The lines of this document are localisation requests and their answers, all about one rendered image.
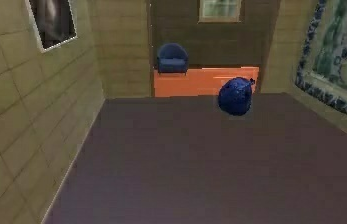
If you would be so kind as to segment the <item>blue round sack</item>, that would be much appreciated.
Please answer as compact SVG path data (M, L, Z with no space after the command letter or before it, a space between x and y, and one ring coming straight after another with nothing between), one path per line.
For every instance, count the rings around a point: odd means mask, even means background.
M219 90L217 102L219 108L229 115L245 115L252 105L252 86L255 80L235 77L227 81Z

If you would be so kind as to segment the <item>pale picture with tan frame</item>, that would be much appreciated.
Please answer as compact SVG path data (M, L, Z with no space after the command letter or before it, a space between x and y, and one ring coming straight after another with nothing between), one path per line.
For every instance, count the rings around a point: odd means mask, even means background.
M236 23L240 21L243 0L199 0L199 21Z

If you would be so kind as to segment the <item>dark picture with white frame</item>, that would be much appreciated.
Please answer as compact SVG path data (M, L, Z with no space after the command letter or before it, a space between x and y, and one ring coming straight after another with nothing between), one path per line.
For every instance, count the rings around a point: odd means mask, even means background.
M78 37L73 0L25 0L29 22L41 53Z

